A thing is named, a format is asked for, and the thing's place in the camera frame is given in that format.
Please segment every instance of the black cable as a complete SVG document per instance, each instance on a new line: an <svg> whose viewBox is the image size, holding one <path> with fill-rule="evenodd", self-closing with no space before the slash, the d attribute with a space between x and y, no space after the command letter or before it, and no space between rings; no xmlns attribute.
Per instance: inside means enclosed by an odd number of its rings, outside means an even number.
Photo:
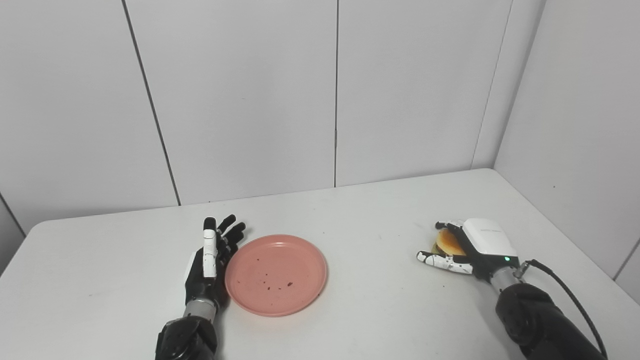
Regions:
<svg viewBox="0 0 640 360"><path fill-rule="evenodd" d="M607 357L607 351L606 351L606 349L604 349L604 343L602 342L602 338L600 337L600 334L598 333L598 330L596 329L596 326L593 325L593 322L591 321L591 318L587 314L587 311L584 309L584 307L582 307L582 304L580 304L580 302L578 301L578 298L575 297L575 295L572 293L571 290L569 290L569 287L562 280L560 280L558 275L556 275L554 273L554 271L551 270L547 265L544 265L543 263L541 263L541 262L539 262L538 260L535 260L535 259L528 260L528 261L525 261L525 262L529 263L533 267L539 268L540 270L546 272L547 274L549 274L549 276L553 277L558 282L558 284L560 284L560 286L562 286L562 289L564 289L566 291L567 295L569 295L571 300L573 300L573 303L576 305L576 307L578 307L578 310L580 310L580 314L582 314L584 319L587 321L587 325L589 325L589 328L591 329L591 332L593 333L593 337L596 338L596 342L598 343L598 347L600 347L600 353L602 354L602 356L604 356L606 358Z"/></svg>

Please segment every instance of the pink plate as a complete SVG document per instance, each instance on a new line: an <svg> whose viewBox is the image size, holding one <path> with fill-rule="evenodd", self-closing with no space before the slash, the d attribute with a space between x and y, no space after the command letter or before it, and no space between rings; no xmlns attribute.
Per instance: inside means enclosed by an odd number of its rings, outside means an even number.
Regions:
<svg viewBox="0 0 640 360"><path fill-rule="evenodd" d="M227 291L241 308L284 316L311 304L326 282L326 261L307 240L269 235L251 241L231 258Z"/></svg>

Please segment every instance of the white table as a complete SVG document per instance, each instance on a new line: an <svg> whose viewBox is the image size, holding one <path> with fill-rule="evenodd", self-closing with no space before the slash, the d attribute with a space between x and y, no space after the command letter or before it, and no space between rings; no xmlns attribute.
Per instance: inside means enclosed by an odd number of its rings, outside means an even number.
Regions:
<svg viewBox="0 0 640 360"><path fill-rule="evenodd" d="M235 213L248 241L301 236L329 278L305 310L281 318L231 303L219 359L523 359L493 310L493 289L415 259L433 224L486 217L522 260L562 277L591 315L611 359L640 352L640 306L492 170L387 181L210 204L44 222L0 277L3 359L152 359L157 333L182 315L183 275L202 220ZM562 289L530 269L591 338Z"/></svg>

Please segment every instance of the robotic hand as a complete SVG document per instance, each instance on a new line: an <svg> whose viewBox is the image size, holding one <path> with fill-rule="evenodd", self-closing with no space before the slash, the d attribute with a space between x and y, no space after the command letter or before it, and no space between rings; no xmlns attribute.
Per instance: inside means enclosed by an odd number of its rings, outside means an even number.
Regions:
<svg viewBox="0 0 640 360"><path fill-rule="evenodd" d="M498 223L471 218L464 223L439 222L436 228L447 228L455 235L467 255L465 262L472 266L473 275L488 282L497 291L495 311L509 337L520 346L525 357L536 360L607 358L595 326L573 293L551 269L536 260L520 265L516 251ZM547 293L524 283L522 275L529 265L551 275L568 292L594 332L601 351L567 319Z"/></svg>
<svg viewBox="0 0 640 360"><path fill-rule="evenodd" d="M212 360L218 347L213 320L228 304L225 270L244 238L243 222L226 234L236 221L229 215L216 228L216 219L204 220L204 246L192 256L184 287L186 308L182 318L172 320L158 334L156 360Z"/></svg>

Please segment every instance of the white wall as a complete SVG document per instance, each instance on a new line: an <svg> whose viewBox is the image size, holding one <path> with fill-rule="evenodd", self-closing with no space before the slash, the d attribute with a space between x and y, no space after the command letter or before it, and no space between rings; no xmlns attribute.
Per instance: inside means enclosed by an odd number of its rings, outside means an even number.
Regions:
<svg viewBox="0 0 640 360"><path fill-rule="evenodd" d="M340 2L338 185L471 168L511 3ZM536 7L515 6L513 24L530 26ZM519 58L505 66L522 66L530 35L512 26L523 42L509 44ZM502 127L483 141L497 143Z"/></svg>
<svg viewBox="0 0 640 360"><path fill-rule="evenodd" d="M549 1L495 168L611 277L640 238L638 1Z"/></svg>
<svg viewBox="0 0 640 360"><path fill-rule="evenodd" d="M13 221L11 214L2 201L0 194L0 275L4 271L13 254L20 244L24 236L20 232L18 225Z"/></svg>
<svg viewBox="0 0 640 360"><path fill-rule="evenodd" d="M492 162L540 1L128 8L191 204ZM179 203L120 1L1 1L0 51L0 192L25 231Z"/></svg>
<svg viewBox="0 0 640 360"><path fill-rule="evenodd" d="M335 0L127 4L183 204L333 186Z"/></svg>
<svg viewBox="0 0 640 360"><path fill-rule="evenodd" d="M0 192L48 219L176 205L120 1L0 1Z"/></svg>

